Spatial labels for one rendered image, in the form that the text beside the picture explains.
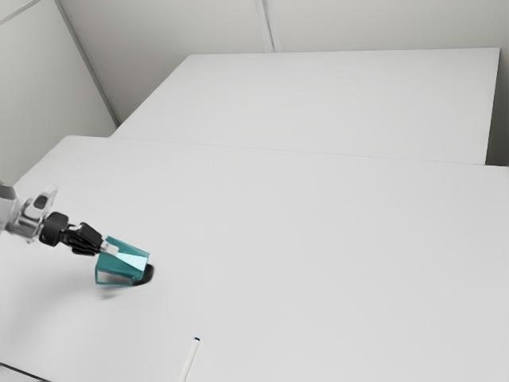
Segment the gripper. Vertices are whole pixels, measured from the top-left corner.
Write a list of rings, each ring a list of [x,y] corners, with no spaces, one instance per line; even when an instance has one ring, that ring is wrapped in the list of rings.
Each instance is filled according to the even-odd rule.
[[[73,231],[69,218],[60,212],[51,212],[42,224],[39,241],[50,247],[58,243],[68,245],[76,255],[95,256],[99,253],[116,255],[119,248],[109,244],[102,235],[86,223]]]

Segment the teal faceted mug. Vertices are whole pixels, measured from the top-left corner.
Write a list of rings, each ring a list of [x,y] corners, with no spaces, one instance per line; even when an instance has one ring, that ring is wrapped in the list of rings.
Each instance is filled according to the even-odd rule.
[[[110,287],[144,285],[154,274],[149,257],[149,252],[107,236],[95,264],[95,283]]]

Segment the white stick with blue tip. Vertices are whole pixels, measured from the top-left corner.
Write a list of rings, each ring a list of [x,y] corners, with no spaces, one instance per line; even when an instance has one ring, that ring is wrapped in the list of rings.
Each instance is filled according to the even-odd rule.
[[[185,358],[185,362],[182,366],[181,373],[179,375],[177,382],[187,382],[187,378],[190,373],[193,361],[195,360],[199,346],[200,346],[200,339],[198,337],[194,337],[192,339],[192,343],[190,345],[188,355]]]

